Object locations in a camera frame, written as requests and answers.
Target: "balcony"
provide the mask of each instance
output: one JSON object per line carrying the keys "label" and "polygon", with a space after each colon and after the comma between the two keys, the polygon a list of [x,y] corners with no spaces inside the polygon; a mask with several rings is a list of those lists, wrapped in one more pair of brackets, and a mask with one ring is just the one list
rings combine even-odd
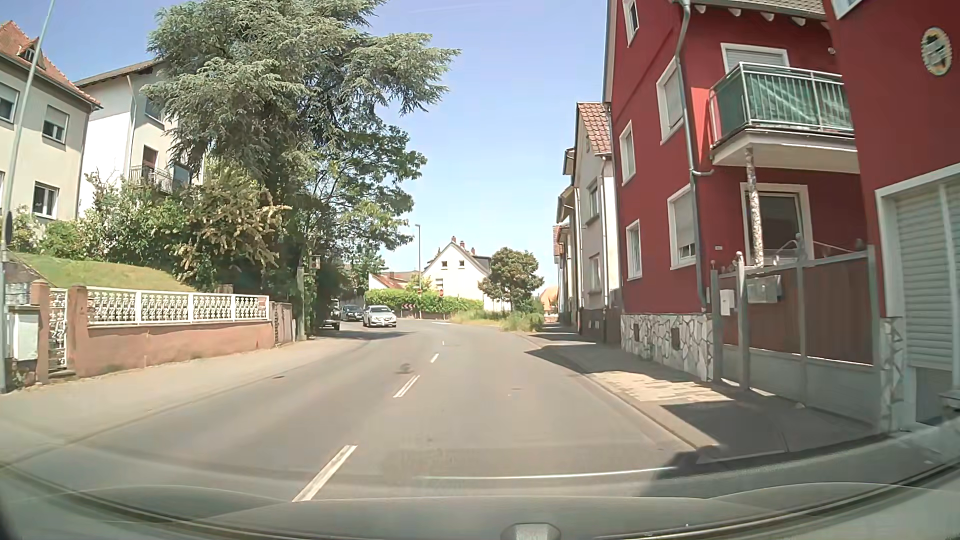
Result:
{"label": "balcony", "polygon": [[161,193],[167,194],[185,187],[185,183],[174,180],[170,173],[155,169],[150,165],[131,167],[127,181],[132,185],[148,185]]}
{"label": "balcony", "polygon": [[853,123],[840,75],[741,63],[709,94],[710,156],[744,166],[859,173]]}

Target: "balcony railing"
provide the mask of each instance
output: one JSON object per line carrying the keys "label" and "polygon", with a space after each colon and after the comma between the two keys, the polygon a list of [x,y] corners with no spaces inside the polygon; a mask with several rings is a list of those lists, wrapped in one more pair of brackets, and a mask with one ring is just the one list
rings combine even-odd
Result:
{"label": "balcony railing", "polygon": [[184,188],[182,182],[174,180],[170,173],[154,169],[150,165],[137,165],[130,168],[127,180],[133,185],[149,185],[163,193],[173,193]]}
{"label": "balcony railing", "polygon": [[746,128],[853,135],[840,75],[742,62],[710,89],[711,146]]}

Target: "window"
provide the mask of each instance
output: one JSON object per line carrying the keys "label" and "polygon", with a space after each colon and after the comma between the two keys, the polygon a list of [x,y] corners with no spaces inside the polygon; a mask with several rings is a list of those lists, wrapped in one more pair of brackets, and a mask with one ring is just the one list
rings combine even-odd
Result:
{"label": "window", "polygon": [[863,0],[833,0],[833,15],[839,19],[862,1]]}
{"label": "window", "polygon": [[0,83],[0,118],[13,122],[13,115],[16,113],[16,101],[20,97],[20,92]]}
{"label": "window", "polygon": [[623,172],[623,184],[626,184],[636,173],[633,121],[628,122],[620,134],[620,168]]}
{"label": "window", "polygon": [[758,47],[756,45],[740,45],[735,43],[720,43],[723,52],[723,63],[730,73],[742,61],[746,63],[766,63],[788,67],[790,60],[786,56],[786,49],[772,47]]}
{"label": "window", "polygon": [[57,142],[66,140],[66,122],[70,116],[60,109],[47,106],[47,116],[43,120],[43,134]]}
{"label": "window", "polygon": [[627,279],[635,280],[643,276],[643,262],[640,258],[640,220],[627,227]]}
{"label": "window", "polygon": [[600,254],[590,258],[587,266],[587,287],[588,292],[597,292],[601,287],[600,283]]}
{"label": "window", "polygon": [[670,61],[657,80],[657,101],[660,105],[660,142],[677,132],[684,122],[684,94],[680,88],[680,70]]}
{"label": "window", "polygon": [[[763,257],[773,263],[774,256],[796,258],[797,234],[804,239],[804,247],[813,253],[813,232],[810,227],[809,198],[803,184],[757,184],[760,196],[760,227],[763,229]],[[754,238],[750,231],[750,201],[747,185],[743,190],[743,233],[747,248],[746,259],[753,259]]]}
{"label": "window", "polygon": [[587,191],[589,193],[589,198],[587,200],[587,220],[591,220],[594,217],[600,215],[600,187],[596,181],[593,181]]}
{"label": "window", "polygon": [[34,184],[34,213],[55,219],[57,215],[57,197],[60,190],[50,185]]}
{"label": "window", "polygon": [[623,17],[627,25],[627,44],[634,40],[636,29],[640,26],[640,18],[636,14],[636,0],[623,0]]}
{"label": "window", "polygon": [[670,219],[670,268],[683,268],[697,261],[693,237],[693,192],[685,185],[667,199]]}
{"label": "window", "polygon": [[143,108],[143,112],[157,122],[161,124],[163,123],[163,108],[153,102],[150,98],[147,98],[147,105]]}

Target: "car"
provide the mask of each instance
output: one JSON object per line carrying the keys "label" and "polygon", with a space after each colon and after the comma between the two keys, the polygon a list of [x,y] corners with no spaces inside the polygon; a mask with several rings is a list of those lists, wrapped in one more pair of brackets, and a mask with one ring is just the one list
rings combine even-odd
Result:
{"label": "car", "polygon": [[354,304],[347,304],[340,309],[340,320],[342,321],[362,321],[363,320],[363,310],[360,309],[360,306],[355,306]]}
{"label": "car", "polygon": [[396,315],[386,306],[367,306],[363,312],[363,326],[396,328]]}

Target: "red tiled roof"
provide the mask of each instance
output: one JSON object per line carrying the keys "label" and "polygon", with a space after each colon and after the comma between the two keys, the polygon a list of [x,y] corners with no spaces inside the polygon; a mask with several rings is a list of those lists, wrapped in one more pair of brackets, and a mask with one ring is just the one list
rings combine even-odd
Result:
{"label": "red tiled roof", "polygon": [[[24,69],[30,69],[30,63],[17,55],[23,47],[35,42],[36,38],[30,39],[30,37],[24,34],[23,31],[20,30],[20,27],[11,20],[0,25],[0,54],[9,57],[11,61],[19,63]],[[39,64],[37,65],[36,73],[38,75],[45,77],[59,86],[63,86],[64,89],[76,94],[81,99],[100,107],[99,101],[71,83],[70,80],[66,78],[66,75],[63,75],[54,63],[47,58],[47,55],[43,55],[42,59],[45,67],[44,69],[40,69]]]}
{"label": "red tiled roof", "polygon": [[577,104],[577,112],[587,128],[587,138],[593,148],[595,156],[612,153],[610,144],[610,125],[607,123],[607,112],[602,103],[584,102]]}

